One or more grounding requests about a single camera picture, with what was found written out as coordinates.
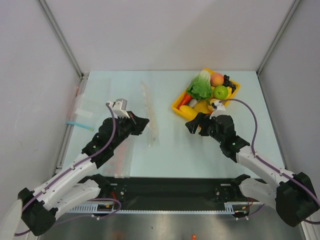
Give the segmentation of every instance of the light blue table surface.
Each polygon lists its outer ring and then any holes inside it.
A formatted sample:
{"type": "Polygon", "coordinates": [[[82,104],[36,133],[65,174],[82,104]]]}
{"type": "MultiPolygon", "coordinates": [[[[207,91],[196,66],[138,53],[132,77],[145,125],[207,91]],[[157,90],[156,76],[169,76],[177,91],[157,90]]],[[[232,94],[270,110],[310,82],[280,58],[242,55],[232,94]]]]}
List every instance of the light blue table surface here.
{"type": "MultiPolygon", "coordinates": [[[[131,177],[164,178],[236,178],[248,174],[258,176],[247,168],[226,158],[219,144],[210,137],[190,134],[185,120],[171,110],[171,104],[199,71],[92,71],[84,89],[84,98],[105,104],[123,98],[128,101],[127,110],[147,118],[141,81],[149,88],[158,128],[158,144],[148,145],[147,130],[134,138],[131,177]]],[[[258,120],[255,148],[263,156],[283,167],[280,150],[267,111],[266,103],[254,71],[221,71],[238,82],[241,88],[235,98],[243,100],[253,109],[258,120]]],[[[249,110],[238,102],[230,102],[226,114],[231,115],[239,136],[251,143],[254,120],[249,110]]],[[[95,121],[98,130],[108,109],[95,121]]],[[[68,166],[81,149],[94,136],[94,132],[74,127],[65,155],[63,167],[68,166]]],[[[108,162],[99,169],[104,175],[108,162]]]]}

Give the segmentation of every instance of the lettuce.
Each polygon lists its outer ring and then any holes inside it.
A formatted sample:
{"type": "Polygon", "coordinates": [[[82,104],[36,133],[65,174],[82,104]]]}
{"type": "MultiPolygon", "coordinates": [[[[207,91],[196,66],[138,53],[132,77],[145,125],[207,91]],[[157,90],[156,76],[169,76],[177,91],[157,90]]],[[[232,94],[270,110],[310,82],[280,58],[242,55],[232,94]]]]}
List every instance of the lettuce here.
{"type": "Polygon", "coordinates": [[[207,70],[202,70],[194,76],[186,93],[198,101],[210,98],[212,95],[210,73],[207,70]]]}

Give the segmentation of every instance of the carrot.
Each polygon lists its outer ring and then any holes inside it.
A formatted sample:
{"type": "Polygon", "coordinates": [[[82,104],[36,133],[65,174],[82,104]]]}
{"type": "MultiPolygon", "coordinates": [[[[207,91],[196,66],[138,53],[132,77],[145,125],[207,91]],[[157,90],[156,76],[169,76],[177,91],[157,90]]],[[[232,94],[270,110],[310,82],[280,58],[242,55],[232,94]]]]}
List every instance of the carrot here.
{"type": "Polygon", "coordinates": [[[181,102],[179,103],[179,105],[176,108],[180,109],[180,107],[182,105],[186,105],[191,99],[192,99],[192,96],[190,96],[188,93],[185,93],[185,95],[183,96],[181,102]]]}

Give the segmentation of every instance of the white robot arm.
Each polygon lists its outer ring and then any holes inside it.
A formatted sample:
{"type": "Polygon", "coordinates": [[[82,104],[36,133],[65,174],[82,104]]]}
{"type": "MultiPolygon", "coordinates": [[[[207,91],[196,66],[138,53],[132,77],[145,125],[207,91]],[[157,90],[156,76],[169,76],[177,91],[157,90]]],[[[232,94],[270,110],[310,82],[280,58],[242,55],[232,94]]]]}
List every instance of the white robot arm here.
{"type": "Polygon", "coordinates": [[[149,120],[126,111],[126,106],[124,99],[108,102],[112,118],[103,121],[98,133],[71,165],[33,191],[24,188],[19,192],[23,205],[21,218],[35,236],[45,233],[68,210],[108,189],[110,183],[99,174],[84,183],[78,182],[107,162],[129,135],[142,134],[149,120]]]}
{"type": "Polygon", "coordinates": [[[315,190],[310,178],[303,172],[293,172],[276,166],[261,156],[253,146],[236,135],[233,119],[224,115],[225,106],[216,101],[211,115],[198,113],[196,118],[185,125],[191,134],[201,127],[201,136],[210,136],[220,143],[222,153],[234,162],[250,169],[265,183],[241,175],[234,179],[245,197],[254,198],[275,209],[289,226],[295,227],[320,207],[316,202],[315,190]]]}

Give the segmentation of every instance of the green apple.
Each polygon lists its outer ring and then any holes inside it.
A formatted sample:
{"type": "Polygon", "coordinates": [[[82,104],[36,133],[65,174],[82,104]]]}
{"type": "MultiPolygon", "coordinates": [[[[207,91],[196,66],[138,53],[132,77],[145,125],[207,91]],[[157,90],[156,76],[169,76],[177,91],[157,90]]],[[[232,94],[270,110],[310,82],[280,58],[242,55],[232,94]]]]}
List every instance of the green apple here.
{"type": "Polygon", "coordinates": [[[213,90],[213,95],[216,99],[223,100],[229,94],[228,88],[225,86],[216,86],[213,90]]]}

